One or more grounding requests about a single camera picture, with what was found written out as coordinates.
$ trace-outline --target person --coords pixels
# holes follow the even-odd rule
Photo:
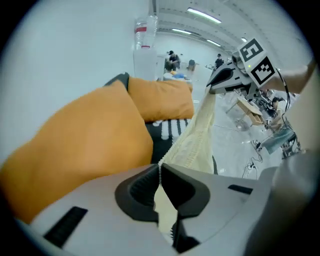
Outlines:
[[[283,114],[286,111],[287,102],[281,98],[274,97],[272,99],[272,106],[276,110],[277,116],[272,120],[270,124],[267,125],[273,131],[273,136],[269,137],[265,141],[258,142],[253,140],[251,143],[257,152],[261,151],[263,147],[271,155],[276,149],[283,145],[287,140],[292,138],[295,133],[290,128],[288,121],[284,122]]]
[[[217,56],[218,58],[216,59],[216,61],[215,61],[215,70],[217,70],[221,65],[223,65],[225,62],[224,62],[224,60],[222,59],[222,57],[221,57],[221,54],[219,53],[218,54],[218,56]]]
[[[180,58],[177,54],[174,53],[173,50],[169,51],[169,55],[170,55],[170,58],[169,58],[169,63],[167,64],[167,70],[168,71],[176,71],[177,68],[180,69]]]

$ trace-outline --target white wall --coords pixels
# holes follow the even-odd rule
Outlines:
[[[182,62],[186,63],[189,63],[189,60],[194,60],[203,66],[214,65],[218,54],[222,55],[225,62],[227,60],[227,53],[220,50],[218,46],[210,46],[192,38],[163,32],[157,33],[154,47],[158,54],[166,54],[172,50],[175,54],[179,54]]]
[[[45,0],[16,29],[0,61],[0,163],[55,111],[134,75],[135,18],[148,0]]]

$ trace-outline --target orange cushion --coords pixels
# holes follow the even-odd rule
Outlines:
[[[191,91],[192,87],[182,81],[147,81],[129,77],[128,92],[145,122],[192,118]]]
[[[115,81],[56,112],[4,163],[0,185],[26,223],[79,185],[150,164],[153,141],[124,85]]]

